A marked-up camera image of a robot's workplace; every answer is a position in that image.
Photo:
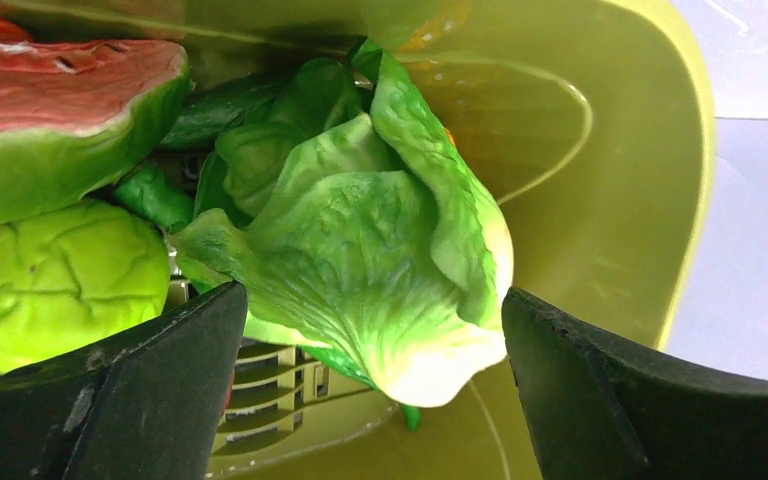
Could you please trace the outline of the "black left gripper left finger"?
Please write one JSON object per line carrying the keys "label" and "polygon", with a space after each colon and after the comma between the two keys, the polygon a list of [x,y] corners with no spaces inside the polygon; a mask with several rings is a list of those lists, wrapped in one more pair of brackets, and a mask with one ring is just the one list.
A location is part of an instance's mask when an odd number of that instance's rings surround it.
{"label": "black left gripper left finger", "polygon": [[201,479],[247,314],[223,284],[0,376],[0,479]]}

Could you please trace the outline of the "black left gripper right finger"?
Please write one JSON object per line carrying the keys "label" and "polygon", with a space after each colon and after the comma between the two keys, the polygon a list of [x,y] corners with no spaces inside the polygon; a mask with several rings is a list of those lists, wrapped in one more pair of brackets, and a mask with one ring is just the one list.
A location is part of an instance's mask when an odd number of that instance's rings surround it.
{"label": "black left gripper right finger", "polygon": [[768,380],[694,364],[518,288],[510,364],[546,479],[768,479]]}

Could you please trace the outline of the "green lettuce head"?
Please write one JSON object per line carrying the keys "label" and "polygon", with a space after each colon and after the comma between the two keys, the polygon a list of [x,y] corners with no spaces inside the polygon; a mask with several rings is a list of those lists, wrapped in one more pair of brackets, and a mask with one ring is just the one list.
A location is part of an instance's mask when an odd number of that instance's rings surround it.
{"label": "green lettuce head", "polygon": [[250,338],[437,407],[506,354],[504,216],[407,70],[371,40],[306,62],[215,141],[220,191],[172,236],[249,293]]}

